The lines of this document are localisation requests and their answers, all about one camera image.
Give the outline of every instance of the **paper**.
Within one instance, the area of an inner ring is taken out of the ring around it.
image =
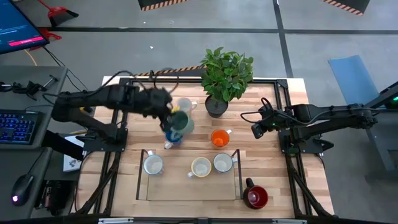
[[[68,136],[68,137],[65,137],[65,139],[80,146],[80,147],[83,147],[85,144],[82,141],[77,140],[76,136]],[[80,165],[81,165],[81,161],[74,159],[70,156],[63,155],[63,171],[64,172],[71,172],[74,170],[78,170],[78,169],[80,169]]]

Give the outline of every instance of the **keyboard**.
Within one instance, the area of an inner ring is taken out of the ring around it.
[[[32,144],[42,113],[0,110],[0,144]]]

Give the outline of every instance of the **yellow and black hazard tape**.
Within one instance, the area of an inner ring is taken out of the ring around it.
[[[173,69],[173,70],[163,70],[163,71],[154,72],[154,74],[159,75],[159,76],[161,76],[161,75],[167,76],[167,75],[171,75],[172,73],[175,73],[175,72],[180,72],[179,76],[183,76],[183,72],[198,70],[198,69],[203,69],[203,68],[206,68],[206,66],[192,66],[192,67],[185,67],[185,68],[179,68],[179,69]],[[137,76],[149,76],[149,72],[140,73],[140,74],[137,74]]]
[[[189,1],[189,0],[169,0],[169,1],[164,1],[161,3],[152,4],[150,6],[142,7],[141,10],[149,11],[149,10],[158,9],[158,8],[162,8],[165,6],[171,6],[173,4],[178,4],[178,3],[182,3],[182,2],[186,2],[186,1]]]
[[[346,6],[338,1],[335,1],[335,0],[322,0],[322,1],[324,1],[328,4],[331,4],[332,6],[339,7],[340,9],[344,9],[350,13],[356,14],[357,16],[363,16],[363,13],[361,11],[359,11],[353,7]]]

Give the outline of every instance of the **green leaves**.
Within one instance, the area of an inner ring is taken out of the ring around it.
[[[216,100],[240,99],[253,78],[254,59],[233,51],[223,53],[223,49],[219,47],[214,52],[206,49],[205,58],[200,62],[207,66],[206,72],[201,75],[201,85],[206,94]]]

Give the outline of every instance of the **computer mouse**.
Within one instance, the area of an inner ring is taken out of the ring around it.
[[[13,205],[23,206],[27,202],[32,182],[33,176],[30,174],[18,177],[11,192],[11,202]]]

